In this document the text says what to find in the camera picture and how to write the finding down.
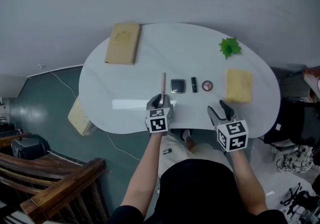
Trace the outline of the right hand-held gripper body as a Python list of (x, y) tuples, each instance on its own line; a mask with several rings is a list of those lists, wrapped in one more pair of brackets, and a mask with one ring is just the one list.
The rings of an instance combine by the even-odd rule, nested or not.
[(248, 145), (249, 130), (246, 121), (239, 115), (228, 119), (211, 118), (217, 134), (217, 141), (226, 152), (245, 149)]

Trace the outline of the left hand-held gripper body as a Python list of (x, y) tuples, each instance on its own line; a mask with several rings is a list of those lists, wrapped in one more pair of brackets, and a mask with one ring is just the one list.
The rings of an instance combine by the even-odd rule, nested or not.
[(152, 109), (146, 111), (145, 124), (148, 131), (152, 133), (168, 133), (172, 123), (171, 108)]

